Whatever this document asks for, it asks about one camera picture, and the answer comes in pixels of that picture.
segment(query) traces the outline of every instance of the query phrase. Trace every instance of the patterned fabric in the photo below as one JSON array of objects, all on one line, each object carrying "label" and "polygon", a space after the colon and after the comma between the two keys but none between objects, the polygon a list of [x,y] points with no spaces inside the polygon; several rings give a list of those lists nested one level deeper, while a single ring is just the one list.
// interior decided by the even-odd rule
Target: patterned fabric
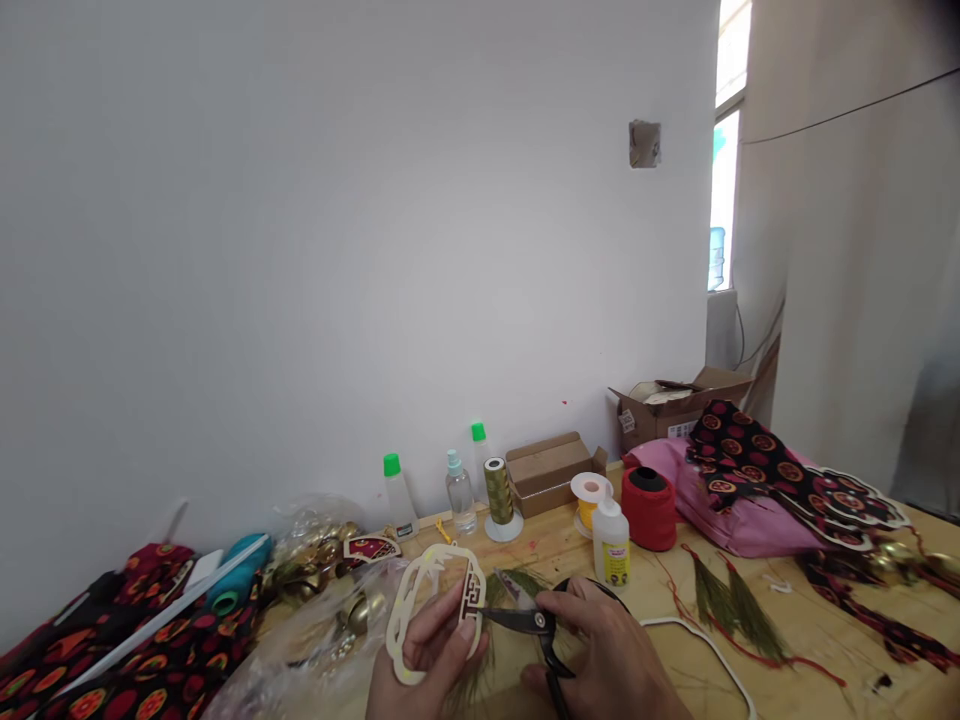
[{"label": "patterned fabric", "polygon": [[201,597],[129,657],[41,708],[37,720],[194,720],[250,650],[260,575],[250,598],[224,618]]},{"label": "patterned fabric", "polygon": [[[951,666],[960,665],[960,655],[929,635],[874,612],[853,600],[850,586],[845,585],[834,574],[853,570],[850,565],[838,563],[836,559],[821,552],[800,555],[797,557],[797,564],[821,597],[880,633],[883,636],[883,646],[897,662],[914,663],[923,659],[941,672],[946,672]],[[862,573],[858,572],[857,575],[858,578],[863,577]],[[875,582],[869,576],[866,576],[866,579]]]},{"label": "patterned fabric", "polygon": [[910,521],[892,502],[852,475],[804,466],[763,425],[727,401],[714,401],[690,435],[688,460],[718,512],[738,498],[769,495],[826,541],[866,551],[866,530],[895,530]]},{"label": "patterned fabric", "polygon": [[110,573],[91,585],[91,597],[63,623],[54,627],[51,620],[17,646],[0,674],[0,720],[29,717],[169,604],[193,554],[187,547],[147,545],[130,556],[122,577],[114,576],[118,582],[106,597],[95,588]]}]

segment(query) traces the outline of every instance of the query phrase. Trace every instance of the plastic bag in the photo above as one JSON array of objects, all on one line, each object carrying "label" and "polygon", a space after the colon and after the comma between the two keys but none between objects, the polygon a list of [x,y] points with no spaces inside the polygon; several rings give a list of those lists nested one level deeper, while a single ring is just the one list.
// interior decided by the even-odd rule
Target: plastic bag
[{"label": "plastic bag", "polygon": [[274,532],[274,567],[296,558],[304,549],[317,547],[347,523],[355,523],[362,533],[365,517],[357,503],[342,495],[310,493],[301,495],[285,506],[274,505],[273,511],[283,518],[283,527]]},{"label": "plastic bag", "polygon": [[[204,720],[362,718],[407,564],[385,560],[331,583],[267,635]],[[358,634],[359,602],[366,602],[366,632]]]}]

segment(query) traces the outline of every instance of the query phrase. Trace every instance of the red thread spool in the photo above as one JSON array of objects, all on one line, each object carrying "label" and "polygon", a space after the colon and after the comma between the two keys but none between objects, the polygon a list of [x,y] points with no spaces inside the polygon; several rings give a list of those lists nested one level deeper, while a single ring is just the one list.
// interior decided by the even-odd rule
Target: red thread spool
[{"label": "red thread spool", "polygon": [[663,475],[643,466],[627,470],[620,498],[630,539],[637,545],[663,552],[676,544],[677,492]]}]

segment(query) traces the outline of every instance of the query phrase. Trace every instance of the cardboard box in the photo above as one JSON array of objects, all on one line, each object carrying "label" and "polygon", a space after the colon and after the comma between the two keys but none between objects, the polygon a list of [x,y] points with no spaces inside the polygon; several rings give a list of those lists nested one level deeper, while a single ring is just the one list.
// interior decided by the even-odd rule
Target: cardboard box
[{"label": "cardboard box", "polygon": [[617,419],[620,421],[620,454],[623,455],[648,440],[665,437],[687,437],[711,400],[740,403],[753,379],[749,375],[705,367],[690,383],[695,388],[687,397],[668,400],[660,405],[647,405],[608,388],[616,395]]},{"label": "cardboard box", "polygon": [[591,456],[575,432],[511,450],[506,460],[514,500],[525,518],[576,502],[570,489],[574,475],[607,473],[607,451],[598,447]]}]

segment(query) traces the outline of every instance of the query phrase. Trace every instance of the teal thread spool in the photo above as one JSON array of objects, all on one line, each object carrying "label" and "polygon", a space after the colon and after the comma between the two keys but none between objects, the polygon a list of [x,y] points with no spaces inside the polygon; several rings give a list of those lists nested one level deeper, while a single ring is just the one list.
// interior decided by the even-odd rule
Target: teal thread spool
[{"label": "teal thread spool", "polygon": [[[240,538],[233,544],[224,558],[223,565],[243,552],[250,545],[263,537],[263,533],[254,533]],[[250,557],[237,565],[233,570],[220,579],[216,585],[210,588],[207,593],[207,602],[204,607],[212,610],[219,617],[229,615],[237,606],[246,602],[250,597],[250,589],[253,587],[253,577],[270,560],[270,553],[273,550],[273,541],[268,536],[266,541]]]}]

